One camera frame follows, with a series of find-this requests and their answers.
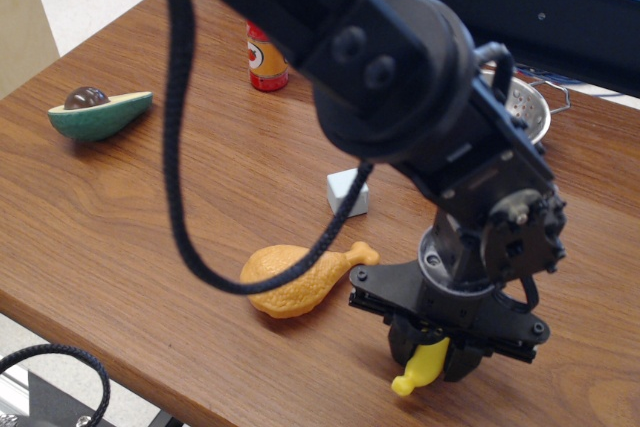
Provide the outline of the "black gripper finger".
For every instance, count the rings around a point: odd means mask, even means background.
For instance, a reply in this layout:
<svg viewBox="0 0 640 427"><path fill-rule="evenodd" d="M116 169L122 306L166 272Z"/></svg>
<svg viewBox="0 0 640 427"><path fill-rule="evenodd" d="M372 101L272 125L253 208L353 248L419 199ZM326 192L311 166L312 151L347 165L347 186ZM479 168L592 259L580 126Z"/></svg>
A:
<svg viewBox="0 0 640 427"><path fill-rule="evenodd" d="M448 348L444 364L444 381L459 382L479 367L488 353L486 345L454 341Z"/></svg>
<svg viewBox="0 0 640 427"><path fill-rule="evenodd" d="M390 321L388 343L392 358L401 366L411 359L422 337L423 325L415 319L393 316Z"/></svg>

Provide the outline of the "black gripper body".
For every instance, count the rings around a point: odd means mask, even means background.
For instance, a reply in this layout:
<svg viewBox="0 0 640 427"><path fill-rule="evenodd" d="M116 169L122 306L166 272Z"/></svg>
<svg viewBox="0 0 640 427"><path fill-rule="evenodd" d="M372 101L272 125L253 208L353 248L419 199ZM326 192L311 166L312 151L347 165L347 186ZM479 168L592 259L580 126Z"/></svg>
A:
<svg viewBox="0 0 640 427"><path fill-rule="evenodd" d="M415 319L423 330L439 329L443 337L486 345L488 353L532 362L539 345L550 337L549 326L532 313L520 313L489 293L480 298L449 295L427 281L416 261L398 265L357 266L350 271L349 304L383 317ZM437 337L422 333L419 344Z"/></svg>

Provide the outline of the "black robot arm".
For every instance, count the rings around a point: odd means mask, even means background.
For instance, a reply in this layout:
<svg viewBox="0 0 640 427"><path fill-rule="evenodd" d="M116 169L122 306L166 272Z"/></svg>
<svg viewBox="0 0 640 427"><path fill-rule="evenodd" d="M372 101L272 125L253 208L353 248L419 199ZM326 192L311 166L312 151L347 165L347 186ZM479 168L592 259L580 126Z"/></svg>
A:
<svg viewBox="0 0 640 427"><path fill-rule="evenodd" d="M494 354L535 358L550 331L534 314L533 277L564 257L566 218L541 149L505 108L505 46L476 46L438 0L223 0L311 80L325 135L360 161L355 187L310 252L242 285L211 270L186 230L179 136L195 26L191 0L168 1L164 175L173 236L194 275L240 295L300 277L337 236L374 165L387 163L437 206L435 221L416 260L354 268L350 304L384 318L410 379L456 382Z"/></svg>

